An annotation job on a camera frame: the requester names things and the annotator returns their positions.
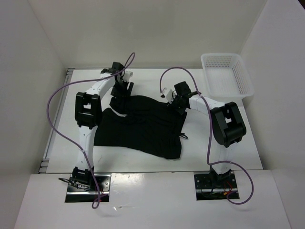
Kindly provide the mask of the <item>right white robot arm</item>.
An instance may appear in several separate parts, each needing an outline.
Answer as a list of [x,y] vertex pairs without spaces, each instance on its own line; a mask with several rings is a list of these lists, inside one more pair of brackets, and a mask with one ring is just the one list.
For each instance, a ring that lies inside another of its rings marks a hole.
[[186,82],[178,83],[175,90],[163,88],[161,96],[168,106],[178,113],[196,110],[209,120],[207,164],[210,166],[209,182],[221,187],[231,173],[233,148],[246,134],[246,127],[235,102],[222,103],[192,92]]

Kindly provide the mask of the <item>black shorts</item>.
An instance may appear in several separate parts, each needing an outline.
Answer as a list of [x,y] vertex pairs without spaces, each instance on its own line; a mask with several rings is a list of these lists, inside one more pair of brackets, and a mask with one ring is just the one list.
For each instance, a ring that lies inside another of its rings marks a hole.
[[95,146],[119,146],[163,157],[179,159],[180,137],[187,113],[168,104],[135,95],[110,100],[95,133]]

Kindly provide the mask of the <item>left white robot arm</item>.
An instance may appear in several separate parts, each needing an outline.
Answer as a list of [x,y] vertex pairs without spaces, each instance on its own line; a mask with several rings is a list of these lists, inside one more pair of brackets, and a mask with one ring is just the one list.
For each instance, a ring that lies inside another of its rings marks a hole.
[[132,72],[125,72],[124,66],[113,62],[111,68],[101,71],[99,81],[85,92],[78,92],[75,100],[75,120],[79,129],[79,151],[75,168],[72,171],[73,183],[83,190],[95,187],[93,145],[98,125],[102,121],[102,98],[114,88],[119,95],[130,95],[133,83],[129,82]]

